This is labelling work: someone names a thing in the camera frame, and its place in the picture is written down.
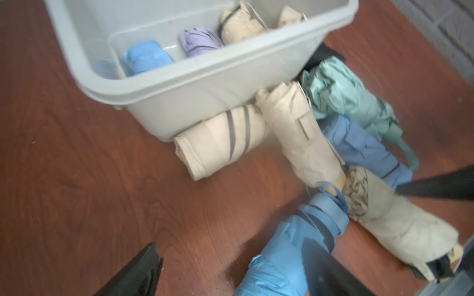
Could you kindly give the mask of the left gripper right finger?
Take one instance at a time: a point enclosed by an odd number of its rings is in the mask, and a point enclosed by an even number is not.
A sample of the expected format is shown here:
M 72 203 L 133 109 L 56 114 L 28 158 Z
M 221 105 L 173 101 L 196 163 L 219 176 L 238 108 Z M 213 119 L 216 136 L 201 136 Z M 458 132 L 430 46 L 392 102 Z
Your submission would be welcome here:
M 302 260 L 309 294 L 312 296 L 374 296 L 316 241 L 306 239 Z

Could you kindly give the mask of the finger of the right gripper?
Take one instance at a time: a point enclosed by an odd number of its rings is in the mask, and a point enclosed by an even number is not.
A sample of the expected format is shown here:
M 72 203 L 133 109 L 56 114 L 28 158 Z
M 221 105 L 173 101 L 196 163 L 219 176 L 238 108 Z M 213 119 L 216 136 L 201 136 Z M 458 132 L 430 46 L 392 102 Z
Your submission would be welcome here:
M 474 166 L 452 173 L 398 185 L 398 195 L 421 198 L 474 201 Z

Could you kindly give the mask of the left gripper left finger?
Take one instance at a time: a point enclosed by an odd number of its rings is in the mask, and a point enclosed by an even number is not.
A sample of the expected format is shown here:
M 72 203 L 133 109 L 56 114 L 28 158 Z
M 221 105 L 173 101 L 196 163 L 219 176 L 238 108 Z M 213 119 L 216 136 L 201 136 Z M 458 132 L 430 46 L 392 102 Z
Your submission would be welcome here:
M 157 245 L 151 242 L 95 296 L 155 296 L 163 264 Z

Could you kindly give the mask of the light blue umbrella front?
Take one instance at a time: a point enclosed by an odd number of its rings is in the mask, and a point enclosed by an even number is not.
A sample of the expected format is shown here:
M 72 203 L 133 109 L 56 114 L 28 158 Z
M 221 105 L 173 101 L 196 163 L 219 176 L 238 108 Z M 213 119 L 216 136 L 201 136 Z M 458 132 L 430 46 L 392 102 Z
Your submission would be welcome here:
M 304 296 L 308 291 L 302 259 L 306 239 L 329 254 L 349 224 L 348 205 L 332 183 L 322 183 L 310 202 L 281 222 L 262 252 L 249 264 L 236 296 Z

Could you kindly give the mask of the beige umbrella black stripes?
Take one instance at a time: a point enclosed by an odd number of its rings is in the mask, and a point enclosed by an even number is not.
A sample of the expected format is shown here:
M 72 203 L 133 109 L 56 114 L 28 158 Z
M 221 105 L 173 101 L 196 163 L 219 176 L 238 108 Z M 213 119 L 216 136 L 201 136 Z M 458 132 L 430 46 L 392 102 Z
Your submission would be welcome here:
M 262 112 L 248 104 L 202 121 L 174 138 L 176 155 L 199 181 L 256 148 L 268 135 Z

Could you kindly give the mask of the white plastic storage box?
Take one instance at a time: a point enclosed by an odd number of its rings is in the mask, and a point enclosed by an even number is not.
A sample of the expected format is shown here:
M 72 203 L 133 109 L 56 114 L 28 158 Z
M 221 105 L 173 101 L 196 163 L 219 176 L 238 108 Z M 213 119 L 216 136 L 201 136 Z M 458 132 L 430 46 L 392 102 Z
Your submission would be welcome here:
M 215 53 L 187 58 L 179 34 L 217 31 L 236 1 L 47 1 L 61 51 L 89 98 L 127 109 L 163 142 L 195 123 L 245 104 L 261 88 L 291 81 L 332 31 L 350 24 L 357 1 L 247 1 L 267 28 L 290 6 L 305 22 L 277 28 Z M 157 41 L 174 64 L 129 75 L 123 54 Z

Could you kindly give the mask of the lilac umbrella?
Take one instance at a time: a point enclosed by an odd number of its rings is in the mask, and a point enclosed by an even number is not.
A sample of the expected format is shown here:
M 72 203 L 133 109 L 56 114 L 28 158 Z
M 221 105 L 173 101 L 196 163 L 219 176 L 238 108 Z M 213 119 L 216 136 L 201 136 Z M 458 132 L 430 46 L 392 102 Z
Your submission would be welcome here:
M 205 27 L 184 30 L 179 36 L 179 42 L 188 58 L 212 53 L 224 47 L 220 37 Z

